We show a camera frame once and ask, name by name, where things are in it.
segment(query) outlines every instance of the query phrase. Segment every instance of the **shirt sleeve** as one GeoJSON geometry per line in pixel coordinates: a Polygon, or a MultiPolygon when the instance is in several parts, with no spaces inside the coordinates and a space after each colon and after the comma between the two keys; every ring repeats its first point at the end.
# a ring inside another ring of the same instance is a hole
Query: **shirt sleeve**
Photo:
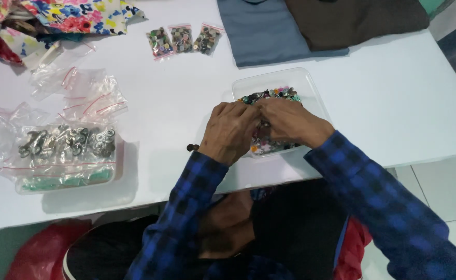
{"type": "Polygon", "coordinates": [[[193,240],[199,216],[227,171],[225,165],[194,151],[157,223],[145,229],[142,250],[125,279],[181,278],[185,260],[197,257],[193,240]]]}
{"type": "Polygon", "coordinates": [[[340,132],[304,159],[330,183],[344,209],[368,226],[395,279],[456,279],[449,228],[340,132]]]}

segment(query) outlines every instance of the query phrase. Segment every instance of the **white table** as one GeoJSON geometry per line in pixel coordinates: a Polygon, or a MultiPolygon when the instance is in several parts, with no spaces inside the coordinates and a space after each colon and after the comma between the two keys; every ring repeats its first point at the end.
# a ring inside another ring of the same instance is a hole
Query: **white table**
{"type": "MultiPolygon", "coordinates": [[[[129,101],[129,112],[119,117],[121,136],[128,142],[125,176],[107,186],[25,196],[0,176],[0,228],[168,200],[190,155],[187,144],[200,143],[213,106],[232,100],[231,83],[293,67],[311,73],[336,128],[381,165],[456,156],[456,74],[428,30],[376,38],[350,48],[346,57],[246,69],[235,67],[224,36],[213,57],[178,55],[157,63],[145,33],[177,22],[191,22],[197,32],[203,21],[221,22],[216,1],[137,6],[150,20],[130,25],[128,35],[96,41],[99,49],[82,65],[107,68],[129,101]],[[158,100],[158,94],[170,98],[158,100]]],[[[33,101],[28,78],[0,63],[0,107],[28,101],[54,117],[63,108],[61,96],[33,101]]],[[[244,157],[218,191],[318,177],[302,159],[304,152],[262,160],[244,157]]]]}

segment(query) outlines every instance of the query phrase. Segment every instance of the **gray fabric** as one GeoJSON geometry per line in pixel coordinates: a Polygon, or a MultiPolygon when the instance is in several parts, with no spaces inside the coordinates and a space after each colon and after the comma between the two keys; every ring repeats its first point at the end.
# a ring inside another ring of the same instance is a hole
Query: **gray fabric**
{"type": "Polygon", "coordinates": [[[284,0],[218,0],[237,67],[349,54],[310,51],[284,0]]]}

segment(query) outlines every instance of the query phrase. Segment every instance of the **person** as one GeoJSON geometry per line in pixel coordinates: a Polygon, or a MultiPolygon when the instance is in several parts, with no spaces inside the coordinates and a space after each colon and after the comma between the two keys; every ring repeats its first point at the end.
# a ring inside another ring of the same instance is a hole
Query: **person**
{"type": "Polygon", "coordinates": [[[146,223],[140,245],[135,243],[140,248],[125,279],[330,279],[332,244],[346,214],[368,227],[390,261],[392,277],[456,279],[448,226],[328,121],[284,99],[262,99],[253,106],[220,103],[163,213],[146,223]],[[262,118],[271,124],[266,133],[272,139],[311,148],[304,160],[324,179],[282,186],[259,211],[247,192],[230,194],[213,207],[216,188],[248,152],[262,118]],[[213,228],[218,229],[210,235],[214,240],[202,238],[213,228]],[[220,235],[219,229],[229,230],[220,235]],[[216,249],[213,243],[223,237],[229,246],[216,249]]]}

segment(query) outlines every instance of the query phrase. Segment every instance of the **brown fabric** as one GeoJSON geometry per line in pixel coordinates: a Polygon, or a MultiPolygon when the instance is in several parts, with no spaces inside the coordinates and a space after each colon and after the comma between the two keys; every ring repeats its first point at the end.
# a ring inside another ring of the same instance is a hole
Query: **brown fabric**
{"type": "Polygon", "coordinates": [[[418,0],[285,0],[312,51],[349,47],[371,38],[429,27],[418,0]]]}

